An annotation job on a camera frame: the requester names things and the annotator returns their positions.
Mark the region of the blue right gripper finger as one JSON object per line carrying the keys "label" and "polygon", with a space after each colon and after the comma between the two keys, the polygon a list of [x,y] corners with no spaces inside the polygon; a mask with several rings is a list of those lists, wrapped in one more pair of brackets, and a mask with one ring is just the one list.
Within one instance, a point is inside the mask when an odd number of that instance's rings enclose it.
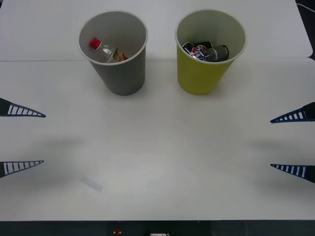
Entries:
{"label": "blue right gripper finger", "polygon": [[314,165],[270,164],[270,166],[282,172],[285,172],[293,176],[307,180],[309,182],[315,183],[315,166]]}
{"label": "blue right gripper finger", "polygon": [[307,104],[302,108],[291,111],[272,119],[271,123],[284,123],[284,122],[314,122],[315,121],[315,102]]}

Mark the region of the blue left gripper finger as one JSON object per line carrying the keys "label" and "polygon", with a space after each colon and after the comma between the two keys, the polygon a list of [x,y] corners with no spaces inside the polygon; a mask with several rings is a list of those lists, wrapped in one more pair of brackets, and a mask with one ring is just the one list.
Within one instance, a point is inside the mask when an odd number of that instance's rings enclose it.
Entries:
{"label": "blue left gripper finger", "polygon": [[44,160],[21,161],[21,162],[18,162],[18,161],[1,162],[0,163],[0,178],[33,168],[42,163],[44,163]]}
{"label": "blue left gripper finger", "polygon": [[3,98],[0,99],[1,117],[39,117],[45,118],[46,115],[34,109],[12,103]]}

